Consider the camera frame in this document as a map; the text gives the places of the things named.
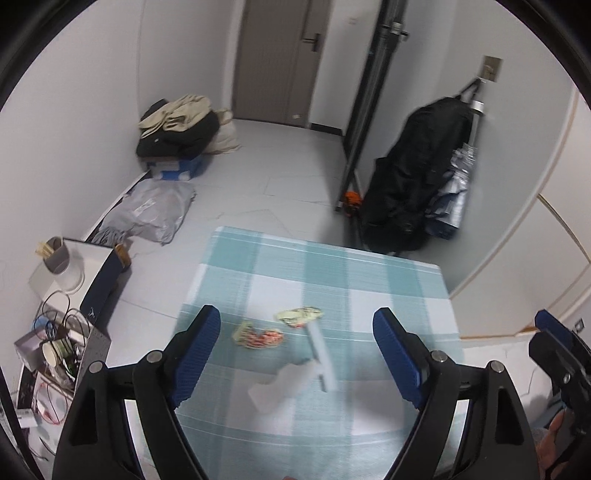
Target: human hand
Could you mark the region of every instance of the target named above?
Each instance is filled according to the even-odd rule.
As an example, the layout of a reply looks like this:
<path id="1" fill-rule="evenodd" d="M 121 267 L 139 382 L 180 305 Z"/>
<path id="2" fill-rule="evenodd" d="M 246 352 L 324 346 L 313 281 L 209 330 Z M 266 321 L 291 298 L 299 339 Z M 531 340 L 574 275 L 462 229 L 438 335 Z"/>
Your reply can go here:
<path id="1" fill-rule="evenodd" d="M 564 421 L 564 410 L 558 413 L 550 423 L 550 428 L 544 439 L 535 447 L 535 451 L 538 454 L 538 466 L 540 468 L 540 478 L 545 479 L 546 470 L 550 468 L 554 462 L 558 459 L 556 454 L 556 435 L 562 426 Z M 554 468 L 552 471 L 552 478 L 556 478 L 559 473 L 567 465 L 567 462 L 561 463 Z"/>

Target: door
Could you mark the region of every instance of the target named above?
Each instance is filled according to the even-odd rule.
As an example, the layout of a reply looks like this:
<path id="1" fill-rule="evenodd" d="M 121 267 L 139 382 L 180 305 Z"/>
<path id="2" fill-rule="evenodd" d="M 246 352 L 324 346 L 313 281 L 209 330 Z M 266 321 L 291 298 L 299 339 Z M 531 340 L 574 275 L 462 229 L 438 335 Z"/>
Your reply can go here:
<path id="1" fill-rule="evenodd" d="M 392 57 L 400 41 L 408 37 L 403 29 L 407 3 L 408 0 L 382 0 L 365 70 L 343 140 L 347 165 L 336 201 L 337 210 L 342 207 L 345 193 L 353 182 Z"/>
<path id="2" fill-rule="evenodd" d="M 304 127 L 330 0 L 247 0 L 236 61 L 236 118 Z"/>

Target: baseboard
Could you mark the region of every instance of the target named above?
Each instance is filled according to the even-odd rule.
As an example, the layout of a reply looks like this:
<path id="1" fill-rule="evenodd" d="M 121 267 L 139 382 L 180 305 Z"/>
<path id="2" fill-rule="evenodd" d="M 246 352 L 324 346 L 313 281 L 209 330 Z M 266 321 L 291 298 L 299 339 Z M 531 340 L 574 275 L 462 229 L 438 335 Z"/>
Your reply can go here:
<path id="1" fill-rule="evenodd" d="M 310 124 L 310 130 L 322 132 L 324 134 L 337 135 L 338 137 L 343 136 L 343 131 L 340 128 L 327 127 L 326 125 Z"/>
<path id="2" fill-rule="evenodd" d="M 139 182 L 141 182 L 143 179 L 147 178 L 148 175 L 150 173 L 149 172 L 144 172 L 142 173 L 139 177 L 137 177 L 130 185 L 129 187 L 127 187 L 123 193 L 121 193 L 121 195 L 119 195 L 117 197 L 117 199 L 111 203 L 111 205 L 109 206 L 109 208 L 107 208 L 102 215 L 99 217 L 99 219 L 96 221 L 96 223 L 82 236 L 81 240 L 83 242 L 87 242 L 91 236 L 93 236 L 93 234 L 95 233 L 95 230 L 97 230 L 97 228 L 100 226 L 100 224 L 102 223 L 102 221 L 105 219 L 105 216 L 107 215 L 107 213 L 109 213 L 115 206 L 117 206 L 119 204 L 119 202 L 122 200 L 123 196 L 126 195 L 127 193 L 129 193 L 129 191 L 135 187 Z"/>

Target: umbrella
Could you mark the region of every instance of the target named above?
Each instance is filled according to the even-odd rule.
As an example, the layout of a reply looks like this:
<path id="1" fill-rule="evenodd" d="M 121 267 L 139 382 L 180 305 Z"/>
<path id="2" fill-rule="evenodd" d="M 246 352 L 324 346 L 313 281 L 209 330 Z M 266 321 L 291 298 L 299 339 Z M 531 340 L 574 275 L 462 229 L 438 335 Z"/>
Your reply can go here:
<path id="1" fill-rule="evenodd" d="M 451 167 L 446 172 L 446 184 L 433 197 L 426 213 L 426 230 L 429 235 L 450 240 L 459 230 L 466 210 L 470 176 L 476 161 L 476 133 L 480 116 L 483 115 L 483 103 L 472 102 L 474 120 L 470 140 L 462 148 L 454 151 Z"/>

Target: beige clothing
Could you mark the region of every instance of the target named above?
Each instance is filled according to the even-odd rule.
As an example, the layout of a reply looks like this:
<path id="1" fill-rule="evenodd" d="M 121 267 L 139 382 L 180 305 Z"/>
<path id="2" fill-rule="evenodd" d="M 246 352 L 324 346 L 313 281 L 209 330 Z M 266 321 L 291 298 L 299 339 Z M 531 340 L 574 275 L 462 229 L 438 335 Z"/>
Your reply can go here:
<path id="1" fill-rule="evenodd" d="M 166 131 L 184 132 L 195 126 L 210 112 L 209 98 L 199 95 L 185 95 L 169 102 L 139 123 L 144 130 L 141 138 L 146 138 L 162 128 Z"/>

